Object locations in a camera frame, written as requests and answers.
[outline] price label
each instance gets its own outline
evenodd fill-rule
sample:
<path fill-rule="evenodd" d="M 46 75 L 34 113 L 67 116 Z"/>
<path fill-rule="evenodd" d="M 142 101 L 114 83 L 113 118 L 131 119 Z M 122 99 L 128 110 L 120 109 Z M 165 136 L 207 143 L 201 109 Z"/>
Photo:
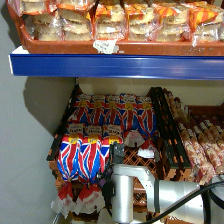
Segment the price label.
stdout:
<path fill-rule="evenodd" d="M 117 40 L 95 40 L 93 47 L 104 54 L 113 54 Z"/>

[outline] packaged snack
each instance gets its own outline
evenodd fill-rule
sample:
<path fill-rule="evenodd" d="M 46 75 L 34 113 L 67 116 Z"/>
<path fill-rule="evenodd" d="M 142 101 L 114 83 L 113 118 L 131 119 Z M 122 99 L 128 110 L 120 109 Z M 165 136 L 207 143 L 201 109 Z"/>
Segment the packaged snack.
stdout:
<path fill-rule="evenodd" d="M 202 146 L 206 156 L 208 157 L 211 164 L 213 165 L 216 173 L 222 174 L 224 172 L 224 170 L 223 170 L 223 165 L 222 165 L 222 162 L 221 162 L 219 156 L 217 155 L 216 151 L 210 144 L 210 141 L 208 140 L 208 138 L 200 130 L 200 128 L 198 127 L 198 125 L 194 119 L 191 119 L 191 127 L 193 128 L 193 130 L 197 136 L 197 140 L 198 140 L 199 144 Z"/>
<path fill-rule="evenodd" d="M 133 94 L 120 94 L 121 116 L 125 131 L 138 130 L 138 107 L 136 96 Z"/>
<path fill-rule="evenodd" d="M 104 124 L 121 125 L 120 96 L 107 95 L 105 99 Z"/>
<path fill-rule="evenodd" d="M 103 126 L 103 141 L 100 148 L 100 169 L 103 173 L 109 159 L 110 145 L 114 142 L 123 143 L 123 132 L 121 126 L 104 125 Z"/>
<path fill-rule="evenodd" d="M 105 96 L 91 96 L 89 104 L 89 124 L 102 126 L 104 122 Z"/>
<path fill-rule="evenodd" d="M 80 94 L 77 96 L 77 100 L 74 105 L 74 112 L 69 117 L 69 121 L 82 124 L 88 123 L 90 99 L 91 96 L 86 94 Z"/>
<path fill-rule="evenodd" d="M 68 10 L 88 11 L 94 6 L 94 0 L 57 0 L 57 7 Z"/>
<path fill-rule="evenodd" d="M 83 129 L 77 126 L 80 125 L 68 124 L 66 134 L 62 138 L 57 165 L 65 185 L 51 205 L 51 208 L 57 214 L 62 213 L 65 218 L 69 211 L 74 211 L 75 207 L 77 207 L 76 203 L 73 202 L 71 183 L 72 181 L 78 180 L 78 159 L 83 141 Z"/>
<path fill-rule="evenodd" d="M 219 40 L 219 30 L 223 26 L 223 9 L 207 4 L 205 1 L 183 3 L 182 5 L 190 9 L 189 21 L 193 33 L 193 46 L 196 46 L 199 42 Z"/>
<path fill-rule="evenodd" d="M 51 13 L 57 9 L 55 0 L 9 0 L 18 16 Z"/>
<path fill-rule="evenodd" d="M 100 148 L 102 127 L 87 126 L 79 153 L 78 180 L 81 183 L 96 182 L 96 174 L 100 170 Z"/>
<path fill-rule="evenodd" d="M 34 39 L 40 41 L 62 40 L 61 20 L 57 11 L 50 14 L 32 16 Z"/>
<path fill-rule="evenodd" d="M 178 3 L 152 4 L 154 12 L 159 15 L 160 29 L 156 41 L 183 41 L 190 37 L 188 8 Z"/>
<path fill-rule="evenodd" d="M 128 22 L 128 40 L 148 41 L 154 38 L 157 16 L 144 0 L 125 0 Z"/>
<path fill-rule="evenodd" d="M 100 0 L 95 14 L 95 39 L 122 40 L 126 34 L 126 20 L 119 0 Z"/>
<path fill-rule="evenodd" d="M 151 137 L 155 139 L 158 134 L 158 127 L 151 98 L 139 96 L 136 99 L 138 105 L 139 133 L 144 139 Z"/>
<path fill-rule="evenodd" d="M 217 143 L 216 143 L 215 139 L 213 138 L 211 132 L 209 131 L 209 129 L 206 127 L 205 123 L 203 122 L 203 118 L 200 117 L 200 116 L 195 116 L 194 118 L 197 121 L 197 123 L 200 126 L 203 133 L 208 138 L 210 145 L 212 146 L 212 148 L 215 150 L 215 152 L 219 156 L 222 164 L 224 164 L 224 151 L 217 145 Z"/>
<path fill-rule="evenodd" d="M 60 10 L 62 29 L 66 41 L 89 41 L 92 39 L 92 23 L 87 11 Z"/>

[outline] baked goods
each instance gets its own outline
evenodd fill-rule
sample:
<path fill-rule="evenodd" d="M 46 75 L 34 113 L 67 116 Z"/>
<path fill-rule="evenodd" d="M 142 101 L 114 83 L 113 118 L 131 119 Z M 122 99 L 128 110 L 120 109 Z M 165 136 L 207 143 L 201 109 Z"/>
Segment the baked goods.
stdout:
<path fill-rule="evenodd" d="M 205 1 L 183 5 L 190 9 L 189 22 L 193 33 L 193 46 L 199 42 L 212 42 L 223 38 L 223 9 Z"/>
<path fill-rule="evenodd" d="M 125 38 L 124 10 L 118 0 L 101 0 L 95 14 L 95 39 Z"/>
<path fill-rule="evenodd" d="M 125 0 L 125 13 L 128 18 L 128 40 L 147 41 L 152 38 L 155 27 L 153 8 L 144 0 Z"/>
<path fill-rule="evenodd" d="M 58 0 L 58 8 L 88 11 L 94 5 L 94 0 Z"/>
<path fill-rule="evenodd" d="M 20 14 L 37 15 L 56 10 L 54 0 L 20 0 Z"/>
<path fill-rule="evenodd" d="M 86 11 L 60 10 L 62 29 L 66 41 L 89 41 L 92 39 L 92 26 Z"/>
<path fill-rule="evenodd" d="M 33 18 L 34 39 L 41 41 L 62 40 L 61 21 L 57 11 L 35 15 Z"/>
<path fill-rule="evenodd" d="M 188 8 L 178 3 L 158 3 L 152 4 L 152 7 L 159 16 L 160 23 L 156 41 L 170 42 L 189 39 Z"/>

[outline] union jack flag print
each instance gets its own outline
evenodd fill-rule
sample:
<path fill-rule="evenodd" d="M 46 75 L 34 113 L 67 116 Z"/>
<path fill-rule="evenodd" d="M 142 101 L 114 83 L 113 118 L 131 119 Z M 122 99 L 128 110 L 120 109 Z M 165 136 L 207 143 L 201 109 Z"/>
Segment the union jack flag print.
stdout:
<path fill-rule="evenodd" d="M 73 115 L 70 117 L 70 120 L 75 123 L 88 123 L 88 111 L 90 105 L 91 96 L 86 94 L 80 94 L 77 97 L 77 100 L 74 105 Z"/>
<path fill-rule="evenodd" d="M 93 95 L 89 105 L 89 124 L 103 125 L 104 122 L 105 96 Z"/>
<path fill-rule="evenodd" d="M 121 94 L 121 116 L 124 130 L 138 129 L 138 109 L 136 96 L 132 94 Z"/>
<path fill-rule="evenodd" d="M 158 134 L 155 111 L 150 97 L 137 97 L 139 133 L 144 139 L 156 138 Z"/>
<path fill-rule="evenodd" d="M 65 135 L 62 138 L 57 165 L 65 182 L 78 179 L 78 158 L 82 139 L 82 134 Z"/>
<path fill-rule="evenodd" d="M 123 134 L 121 127 L 117 125 L 104 125 L 103 141 L 100 148 L 100 170 L 105 170 L 106 164 L 109 159 L 110 144 L 117 142 L 123 143 Z"/>
<path fill-rule="evenodd" d="M 96 182 L 95 177 L 100 170 L 101 142 L 102 135 L 94 134 L 93 132 L 89 136 L 84 137 L 78 160 L 79 182 L 91 184 Z"/>
<path fill-rule="evenodd" d="M 104 124 L 121 124 L 121 103 L 119 96 L 107 95 L 105 100 Z"/>

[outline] shelf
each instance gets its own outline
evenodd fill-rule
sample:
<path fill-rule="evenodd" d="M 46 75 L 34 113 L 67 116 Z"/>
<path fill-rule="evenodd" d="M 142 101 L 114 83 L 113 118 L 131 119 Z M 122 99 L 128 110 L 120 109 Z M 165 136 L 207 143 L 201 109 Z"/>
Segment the shelf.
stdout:
<path fill-rule="evenodd" d="M 224 80 L 224 56 L 29 54 L 9 55 L 15 76 Z"/>

